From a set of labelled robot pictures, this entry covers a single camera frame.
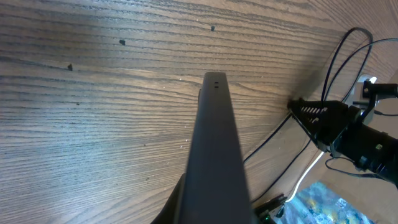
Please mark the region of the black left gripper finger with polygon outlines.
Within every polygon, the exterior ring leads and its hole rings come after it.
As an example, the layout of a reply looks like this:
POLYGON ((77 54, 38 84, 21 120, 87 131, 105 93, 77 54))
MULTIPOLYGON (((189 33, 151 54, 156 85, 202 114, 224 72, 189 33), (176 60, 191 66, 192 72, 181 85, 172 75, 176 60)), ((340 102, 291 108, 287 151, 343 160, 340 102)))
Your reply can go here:
POLYGON ((186 173, 181 175, 170 194, 170 197, 167 199, 160 213, 154 218, 151 224, 174 224, 176 222, 178 204, 180 202, 185 176, 186 173))

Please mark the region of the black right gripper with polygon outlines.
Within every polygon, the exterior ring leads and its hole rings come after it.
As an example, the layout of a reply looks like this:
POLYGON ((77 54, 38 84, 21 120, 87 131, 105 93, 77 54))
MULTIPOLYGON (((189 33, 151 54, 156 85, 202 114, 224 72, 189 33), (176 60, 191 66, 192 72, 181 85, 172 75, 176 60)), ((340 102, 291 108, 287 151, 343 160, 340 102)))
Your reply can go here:
POLYGON ((301 98, 290 100, 287 107, 319 150, 339 152, 342 159, 349 160, 360 171, 344 174, 397 185, 397 139, 367 125, 373 118, 373 109, 358 117, 355 106, 301 98))

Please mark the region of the Samsung Galaxy smartphone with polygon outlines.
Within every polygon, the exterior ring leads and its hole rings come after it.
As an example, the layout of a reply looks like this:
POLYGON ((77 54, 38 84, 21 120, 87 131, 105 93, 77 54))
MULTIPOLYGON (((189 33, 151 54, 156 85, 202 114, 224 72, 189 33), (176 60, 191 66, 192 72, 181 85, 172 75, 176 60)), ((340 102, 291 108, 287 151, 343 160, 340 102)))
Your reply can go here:
POLYGON ((245 224, 252 218, 227 77, 208 72, 198 97, 175 222, 245 224))

